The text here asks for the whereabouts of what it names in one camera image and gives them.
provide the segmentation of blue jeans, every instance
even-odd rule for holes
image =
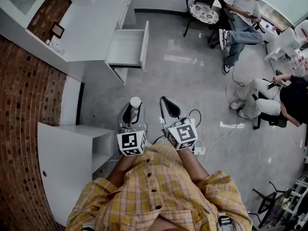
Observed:
[[[252,26],[248,25],[238,15],[233,16],[234,21],[229,20],[231,31],[229,55],[225,59],[225,63],[230,67],[234,66],[239,60],[240,54],[245,44],[258,44],[263,42],[261,33],[257,32]]]

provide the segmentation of sneaker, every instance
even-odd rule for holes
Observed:
[[[224,65],[222,66],[222,72],[226,75],[227,73],[229,73],[230,71],[230,66],[226,63],[224,63]]]
[[[229,42],[229,31],[219,29],[219,42],[221,50],[223,51]]]
[[[252,119],[252,118],[246,116],[246,115],[244,114],[244,111],[243,111],[243,110],[240,110],[240,111],[239,111],[239,116],[242,117],[242,118],[245,118],[245,119],[254,120],[254,119]]]
[[[243,100],[238,99],[230,104],[230,108],[232,110],[237,110],[239,108],[243,108],[245,106],[245,102]]]

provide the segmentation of jeans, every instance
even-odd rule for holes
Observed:
[[[255,92],[260,92],[267,99],[257,99],[252,105],[246,103],[243,112],[251,119],[256,118],[261,113],[266,113],[271,116],[280,115],[280,90],[281,87],[274,86],[268,90],[269,82],[263,79],[254,79],[247,86],[241,88],[237,95],[239,99],[247,101]]]
[[[229,20],[230,51],[225,63],[230,67],[234,66],[245,47],[245,44],[258,44],[263,42],[261,33],[257,32],[252,26],[248,25],[238,15],[233,15],[234,21]]]

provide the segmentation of smartphone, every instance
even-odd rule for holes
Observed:
[[[270,82],[270,83],[268,84],[268,90],[271,89],[271,88],[273,88],[274,86],[276,86],[276,83],[275,83],[275,82]]]

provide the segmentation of white pants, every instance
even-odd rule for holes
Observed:
[[[254,79],[247,86],[244,86],[237,93],[238,97],[247,101],[248,98],[252,96],[252,94],[256,92],[260,92],[267,99],[258,99],[252,104],[248,104],[246,102],[245,107],[243,108],[243,112],[246,116],[251,119],[256,118],[261,113],[266,113],[271,116],[280,115],[280,87],[274,86],[270,90],[268,90],[269,82],[262,79]]]

